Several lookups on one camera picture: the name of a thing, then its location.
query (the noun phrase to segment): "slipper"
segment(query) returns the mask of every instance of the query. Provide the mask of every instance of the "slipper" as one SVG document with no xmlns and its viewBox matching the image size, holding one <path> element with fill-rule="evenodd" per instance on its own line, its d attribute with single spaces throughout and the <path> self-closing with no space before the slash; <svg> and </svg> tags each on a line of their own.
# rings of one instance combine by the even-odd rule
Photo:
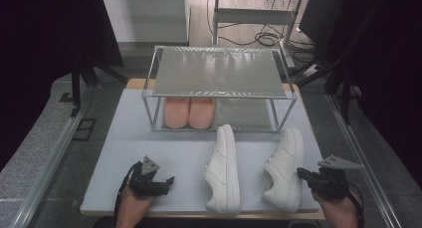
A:
<svg viewBox="0 0 422 228">
<path fill-rule="evenodd" d="M 165 99 L 165 125 L 170 128 L 182 128 L 189 117 L 189 98 Z"/>
<path fill-rule="evenodd" d="M 216 107 L 216 100 L 210 98 L 192 98 L 189 111 L 189 125 L 197 129 L 211 126 Z"/>
</svg>

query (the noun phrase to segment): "sneaker sole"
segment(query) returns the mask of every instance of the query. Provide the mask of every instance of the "sneaker sole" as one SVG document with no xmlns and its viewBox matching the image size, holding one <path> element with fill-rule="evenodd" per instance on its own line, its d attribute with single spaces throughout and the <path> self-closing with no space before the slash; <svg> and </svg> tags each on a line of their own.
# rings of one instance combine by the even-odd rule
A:
<svg viewBox="0 0 422 228">
<path fill-rule="evenodd" d="M 223 125 L 226 141 L 226 195 L 227 213 L 240 213 L 240 190 L 237 170 L 236 146 L 233 130 L 230 125 Z"/>
<path fill-rule="evenodd" d="M 304 166 L 304 139 L 302 137 L 301 132 L 297 128 L 289 128 L 292 132 L 294 140 L 295 140 L 295 154 L 293 156 L 294 166 L 302 167 Z M 289 194 L 291 192 L 300 192 L 300 197 L 302 197 L 302 180 L 297 176 L 297 174 L 293 174 L 292 180 L 289 184 Z M 298 199 L 297 196 L 289 195 L 288 200 L 286 202 L 286 211 L 287 212 L 296 212 L 299 205 L 298 200 L 300 203 L 301 199 Z"/>
</svg>

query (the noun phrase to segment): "white sneaker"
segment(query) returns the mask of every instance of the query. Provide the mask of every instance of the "white sneaker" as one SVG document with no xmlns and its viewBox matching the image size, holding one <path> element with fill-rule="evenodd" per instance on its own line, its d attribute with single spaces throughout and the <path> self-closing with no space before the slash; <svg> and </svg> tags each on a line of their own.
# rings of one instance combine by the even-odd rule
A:
<svg viewBox="0 0 422 228">
<path fill-rule="evenodd" d="M 264 180 L 269 187 L 263 200 L 282 208 L 286 212 L 296 212 L 302 198 L 302 180 L 297 167 L 304 164 L 304 139 L 295 128 L 282 131 L 279 147 L 265 163 Z"/>
<path fill-rule="evenodd" d="M 217 129 L 217 144 L 206 165 L 204 178 L 213 192 L 206 208 L 219 213 L 239 214 L 240 191 L 236 146 L 232 127 L 228 124 Z"/>
</svg>

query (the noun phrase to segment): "human hand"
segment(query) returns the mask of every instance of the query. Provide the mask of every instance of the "human hand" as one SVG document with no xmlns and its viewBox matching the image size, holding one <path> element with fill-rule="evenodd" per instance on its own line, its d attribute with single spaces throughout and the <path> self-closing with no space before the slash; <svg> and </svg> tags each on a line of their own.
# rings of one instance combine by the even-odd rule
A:
<svg viewBox="0 0 422 228">
<path fill-rule="evenodd" d="M 116 228 L 133 228 L 143 218 L 155 197 L 139 198 L 128 186 L 124 188 L 118 207 Z"/>
<path fill-rule="evenodd" d="M 350 191 L 360 205 L 360 198 Z M 357 210 L 348 197 L 341 200 L 327 201 L 312 190 L 313 198 L 322 208 L 323 214 L 328 223 L 334 228 L 356 228 L 358 227 Z"/>
</svg>

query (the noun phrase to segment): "white table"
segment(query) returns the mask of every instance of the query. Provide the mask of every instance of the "white table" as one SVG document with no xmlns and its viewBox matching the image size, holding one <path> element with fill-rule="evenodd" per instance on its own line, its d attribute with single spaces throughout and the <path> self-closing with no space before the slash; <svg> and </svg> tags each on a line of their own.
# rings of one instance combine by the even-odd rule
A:
<svg viewBox="0 0 422 228">
<path fill-rule="evenodd" d="M 322 160 L 316 138 L 302 100 L 295 103 L 285 127 L 295 126 L 305 140 L 304 168 L 317 170 Z M 242 217 L 269 214 L 290 219 L 279 208 L 265 203 L 261 196 L 267 190 L 262 172 L 264 162 L 279 142 L 275 133 L 234 132 L 237 148 Z M 148 216 L 221 217 L 209 212 L 205 204 L 212 190 L 202 177 L 204 166 L 212 154 L 216 131 L 153 131 L 141 98 L 141 89 L 125 89 L 121 95 L 113 121 L 105 140 L 81 212 L 86 215 L 112 215 L 117 191 L 130 167 L 147 155 L 160 169 L 154 181 L 175 176 L 166 196 L 156 199 Z M 299 213 L 302 218 L 323 219 L 319 205 L 312 199 L 304 183 Z"/>
</svg>

